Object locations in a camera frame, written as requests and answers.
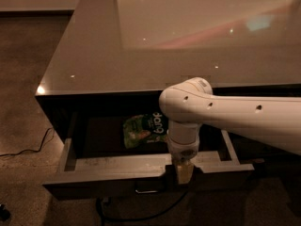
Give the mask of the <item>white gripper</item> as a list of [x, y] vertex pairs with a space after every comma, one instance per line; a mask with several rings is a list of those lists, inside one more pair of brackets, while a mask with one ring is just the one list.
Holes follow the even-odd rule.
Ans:
[[190, 182], [193, 175], [194, 164], [190, 159], [194, 158], [198, 153], [199, 137], [196, 137], [191, 143], [178, 142], [171, 135], [167, 135], [166, 139], [168, 151], [171, 157], [176, 160], [174, 166], [178, 184], [186, 185]]

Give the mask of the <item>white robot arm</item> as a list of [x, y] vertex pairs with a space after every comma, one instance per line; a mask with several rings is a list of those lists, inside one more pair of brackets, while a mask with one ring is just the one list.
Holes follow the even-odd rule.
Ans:
[[218, 96], [208, 81], [195, 77], [164, 89], [159, 107], [168, 119], [167, 146], [175, 166], [197, 156], [202, 125], [301, 154], [298, 97]]

